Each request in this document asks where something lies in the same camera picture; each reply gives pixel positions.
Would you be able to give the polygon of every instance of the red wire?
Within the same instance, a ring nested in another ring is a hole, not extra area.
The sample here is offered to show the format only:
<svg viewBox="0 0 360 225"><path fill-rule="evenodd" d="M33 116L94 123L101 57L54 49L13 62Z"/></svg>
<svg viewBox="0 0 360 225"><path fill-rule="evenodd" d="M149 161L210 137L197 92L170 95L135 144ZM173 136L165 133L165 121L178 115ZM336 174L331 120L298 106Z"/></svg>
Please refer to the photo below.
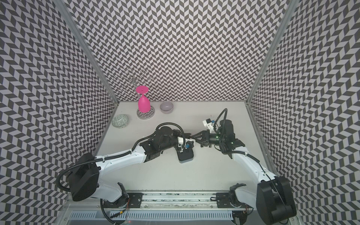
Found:
<svg viewBox="0 0 360 225"><path fill-rule="evenodd" d="M128 208L129 208L129 201L130 201L130 198L129 198L129 200L127 201L127 205L126 205L126 215L125 215L125 220L126 220L126 218L127 218L127 213L128 213Z"/></svg>

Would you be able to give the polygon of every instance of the small green bowl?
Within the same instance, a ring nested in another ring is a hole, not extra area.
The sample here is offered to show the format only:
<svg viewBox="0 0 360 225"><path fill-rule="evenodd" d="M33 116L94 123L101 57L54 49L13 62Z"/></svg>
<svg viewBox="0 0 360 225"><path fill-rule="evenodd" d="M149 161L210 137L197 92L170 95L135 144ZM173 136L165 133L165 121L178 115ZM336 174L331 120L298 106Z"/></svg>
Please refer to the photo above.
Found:
<svg viewBox="0 0 360 225"><path fill-rule="evenodd" d="M127 117L127 115L121 114L113 118L113 120L111 121L111 125L113 125L116 128L124 128L126 127L128 122L129 122L129 118Z"/></svg>

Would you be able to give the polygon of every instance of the table surface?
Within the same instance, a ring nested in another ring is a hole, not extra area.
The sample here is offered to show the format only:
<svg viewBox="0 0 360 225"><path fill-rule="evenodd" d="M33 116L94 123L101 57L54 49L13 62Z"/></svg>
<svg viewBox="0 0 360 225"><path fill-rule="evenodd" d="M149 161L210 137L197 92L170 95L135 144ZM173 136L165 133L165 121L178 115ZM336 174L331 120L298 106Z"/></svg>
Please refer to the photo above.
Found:
<svg viewBox="0 0 360 225"><path fill-rule="evenodd" d="M206 130L203 120L215 120L221 111L227 108L227 119L233 122L236 138L265 165L244 102L173 102L174 110L170 114L163 114L160 104L161 102L152 102L155 115L148 120L142 120L136 116L137 102L120 103L115 115L127 115L129 123L121 129L109 127L98 155L131 149L138 139L152 134L156 126L163 122L176 123L185 133L196 134ZM156 159L119 169L107 174L104 179L121 182L127 190L213 191L229 190L236 183L252 184L242 165L214 147L201 148L196 144L193 151L194 158L190 162L180 163L175 149L171 148Z"/></svg>

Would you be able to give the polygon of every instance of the chevron pattern wall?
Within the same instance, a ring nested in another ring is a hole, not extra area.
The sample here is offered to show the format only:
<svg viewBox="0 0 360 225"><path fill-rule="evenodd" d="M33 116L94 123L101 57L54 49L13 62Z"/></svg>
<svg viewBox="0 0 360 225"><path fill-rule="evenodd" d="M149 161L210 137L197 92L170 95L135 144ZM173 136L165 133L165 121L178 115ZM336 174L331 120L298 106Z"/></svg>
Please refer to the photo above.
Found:
<svg viewBox="0 0 360 225"><path fill-rule="evenodd" d="M150 100L245 100L288 2L65 0L120 101L129 68Z"/></svg>
<svg viewBox="0 0 360 225"><path fill-rule="evenodd" d="M360 1L301 1L251 102L306 224L360 224Z"/></svg>
<svg viewBox="0 0 360 225"><path fill-rule="evenodd" d="M0 17L0 224L49 224L67 195L55 177L115 103L50 0L1 0Z"/></svg>

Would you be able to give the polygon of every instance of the gray bowl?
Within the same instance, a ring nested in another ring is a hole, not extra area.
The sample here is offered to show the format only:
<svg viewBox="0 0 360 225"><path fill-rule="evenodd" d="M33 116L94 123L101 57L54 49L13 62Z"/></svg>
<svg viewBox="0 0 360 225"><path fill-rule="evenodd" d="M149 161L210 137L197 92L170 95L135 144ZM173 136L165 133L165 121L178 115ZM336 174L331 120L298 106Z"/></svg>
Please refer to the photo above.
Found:
<svg viewBox="0 0 360 225"><path fill-rule="evenodd" d="M163 102L160 105L160 111L162 111L162 113L165 114L171 113L173 109L174 109L174 105L172 102Z"/></svg>

